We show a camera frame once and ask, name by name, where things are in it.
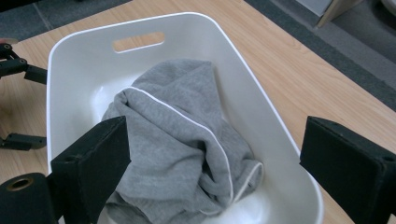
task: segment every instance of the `wooden table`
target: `wooden table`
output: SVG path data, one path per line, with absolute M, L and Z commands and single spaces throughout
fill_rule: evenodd
M 301 147 L 308 115 L 331 119 L 396 153 L 396 114 L 242 0 L 134 0 L 14 46 L 30 64 L 46 68 L 64 36 L 93 27 L 180 11 L 213 18 L 257 76 L 295 142 Z M 46 86 L 23 74 L 0 80 L 0 136 L 46 135 Z M 46 173 L 47 149 L 0 150 L 0 183 Z M 352 223 L 323 191 L 324 223 Z M 396 223 L 392 217 L 389 223 Z

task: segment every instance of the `white plastic bin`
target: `white plastic bin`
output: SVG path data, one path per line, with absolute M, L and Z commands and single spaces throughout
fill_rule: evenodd
M 116 40 L 155 32 L 163 33 L 162 43 L 123 52 L 112 47 Z M 57 43 L 49 56 L 49 161 L 101 120 L 119 90 L 155 64 L 177 58 L 215 65 L 224 116 L 264 163 L 260 187 L 205 223 L 321 223 L 318 185 L 299 165 L 300 151 L 286 126 L 230 39 L 198 13 L 99 27 Z M 100 222 L 107 223 L 102 214 Z

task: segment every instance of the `gray cloth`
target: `gray cloth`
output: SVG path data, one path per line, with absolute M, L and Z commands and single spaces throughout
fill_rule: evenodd
M 262 164 L 222 118 L 210 62 L 157 64 L 115 96 L 103 119 L 121 115 L 131 163 L 107 202 L 119 223 L 200 223 L 262 180 Z

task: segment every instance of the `gray carpet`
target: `gray carpet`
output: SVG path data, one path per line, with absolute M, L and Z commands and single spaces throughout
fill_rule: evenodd
M 319 17 L 295 0 L 246 0 L 317 55 L 396 110 L 396 20 L 366 0 L 316 28 Z M 0 37 L 23 40 L 127 0 L 43 0 L 0 13 Z

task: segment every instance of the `wood grain surface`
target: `wood grain surface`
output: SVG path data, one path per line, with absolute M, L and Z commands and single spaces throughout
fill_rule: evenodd
M 298 147 L 306 117 L 317 116 L 339 122 L 396 153 L 394 111 L 242 0 L 134 0 L 13 47 L 30 64 L 47 68 L 50 50 L 69 34 L 181 11 L 204 13 L 220 25 L 262 84 Z M 46 86 L 24 80 L 23 74 L 0 79 L 0 136 L 9 133 L 46 135 Z M 0 183 L 16 175 L 47 171 L 46 148 L 0 150 Z M 353 223 L 322 192 L 323 223 Z M 396 218 L 389 223 L 395 224 Z

